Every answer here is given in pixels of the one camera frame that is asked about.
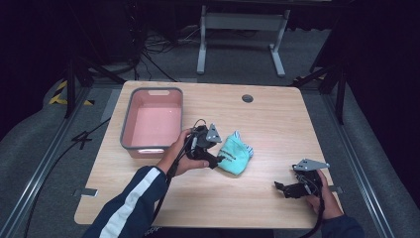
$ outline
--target pink bin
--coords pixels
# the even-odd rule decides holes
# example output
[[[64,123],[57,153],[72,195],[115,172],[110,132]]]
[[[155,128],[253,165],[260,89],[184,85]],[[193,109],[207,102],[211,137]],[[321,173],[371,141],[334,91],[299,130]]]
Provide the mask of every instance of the pink bin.
[[[132,158],[161,158],[182,129],[182,91],[143,87],[133,91],[121,132],[121,145]]]

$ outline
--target teal towel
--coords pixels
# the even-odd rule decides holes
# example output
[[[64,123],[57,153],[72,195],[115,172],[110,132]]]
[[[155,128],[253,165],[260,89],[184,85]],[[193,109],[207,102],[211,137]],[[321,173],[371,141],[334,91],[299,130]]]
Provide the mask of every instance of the teal towel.
[[[247,167],[253,154],[253,148],[244,144],[239,131],[235,131],[220,149],[218,156],[223,156],[225,159],[218,165],[223,170],[238,176]]]

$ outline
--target person's left hand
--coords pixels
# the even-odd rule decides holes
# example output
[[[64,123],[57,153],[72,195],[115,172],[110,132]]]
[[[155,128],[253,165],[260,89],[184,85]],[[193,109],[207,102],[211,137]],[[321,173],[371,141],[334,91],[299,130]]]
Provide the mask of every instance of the person's left hand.
[[[163,158],[157,163],[157,167],[159,167],[165,174],[167,174],[169,171],[173,161],[176,159],[179,151],[184,145],[185,138],[189,134],[191,134],[191,129],[183,130],[178,139],[172,143],[172,145],[164,153]],[[186,156],[183,156],[179,161],[178,169],[176,170],[176,176],[180,176],[189,170],[203,169],[208,167],[209,163],[207,161],[190,160]]]

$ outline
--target black cable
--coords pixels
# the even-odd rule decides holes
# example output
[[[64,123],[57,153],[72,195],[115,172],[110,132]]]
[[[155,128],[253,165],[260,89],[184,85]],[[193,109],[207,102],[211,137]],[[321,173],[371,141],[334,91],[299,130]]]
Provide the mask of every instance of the black cable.
[[[197,125],[197,123],[199,121],[203,121],[204,125],[206,124],[206,121],[204,119],[198,119],[195,122],[194,126],[192,127],[192,132],[195,130],[195,126]],[[179,161],[186,154],[185,153],[185,146],[188,145],[188,143],[191,139],[192,139],[192,136],[189,136],[188,139],[186,140],[186,142],[183,144],[183,146],[182,146],[181,150],[179,151],[178,155],[176,156],[175,160],[173,161],[172,166],[169,168],[169,171],[166,174],[166,184],[167,184],[168,189],[169,189],[169,186],[170,186],[170,182],[172,181],[172,178],[175,177],[176,170],[178,169]],[[152,223],[157,218],[158,213],[159,213],[160,208],[161,208],[161,205],[163,204],[163,201],[164,201],[165,197],[166,197],[166,193],[163,195],[163,197],[159,200],[159,202],[157,204],[157,208],[155,209],[154,218],[152,220]]]
[[[163,73],[167,78],[169,78],[170,80],[174,81],[174,82],[178,82],[177,80],[175,80],[173,77],[169,76],[166,72],[164,72],[157,64],[155,64],[155,62],[151,59],[150,56],[148,56],[147,54],[142,52],[142,55],[146,57],[146,59],[148,59],[157,69],[160,70],[161,73]]]
[[[315,232],[317,232],[317,230],[319,229],[319,227],[321,226],[321,223],[322,223],[322,216],[323,216],[324,210],[325,210],[325,203],[324,203],[324,199],[322,198],[322,189],[319,189],[317,186],[315,186],[315,187],[317,188],[318,193],[319,193],[318,218],[316,220],[316,224],[315,224],[314,228],[312,228],[308,233],[304,234],[300,238],[311,237],[313,234],[315,234]]]
[[[99,127],[103,126],[105,123],[107,123],[109,120],[111,120],[111,118],[108,118],[106,121],[102,122],[101,124],[99,124],[99,126],[95,127],[93,130],[89,131],[86,133],[86,137],[88,135],[90,135],[91,133],[93,133],[94,131],[96,131]],[[31,211],[29,213],[29,217],[28,217],[28,221],[25,227],[25,233],[24,233],[24,237],[28,237],[28,231],[29,231],[29,227],[31,226],[31,220],[32,220],[32,216],[34,215],[34,211],[35,211],[35,206],[37,204],[38,198],[41,194],[41,191],[43,190],[44,185],[46,184],[47,179],[49,178],[50,174],[52,173],[54,167],[58,164],[59,160],[64,157],[64,155],[71,149],[73,148],[75,145],[77,145],[79,142],[83,141],[83,138],[78,139],[77,141],[75,141],[73,144],[71,144],[56,160],[55,162],[52,164],[52,166],[50,167],[49,171],[46,174],[46,178],[44,179],[44,181],[41,183],[40,189],[37,191],[37,194],[35,195],[34,201],[31,205]]]

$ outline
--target navy jacket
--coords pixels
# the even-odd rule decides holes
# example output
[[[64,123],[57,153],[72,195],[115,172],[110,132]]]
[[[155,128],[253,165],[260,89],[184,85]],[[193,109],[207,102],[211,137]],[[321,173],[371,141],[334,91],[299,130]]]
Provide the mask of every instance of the navy jacket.
[[[83,237],[141,238],[152,225],[155,202],[167,191],[165,174],[157,167],[140,168],[121,194],[108,201]],[[326,220],[322,237],[365,237],[359,223],[346,215]]]

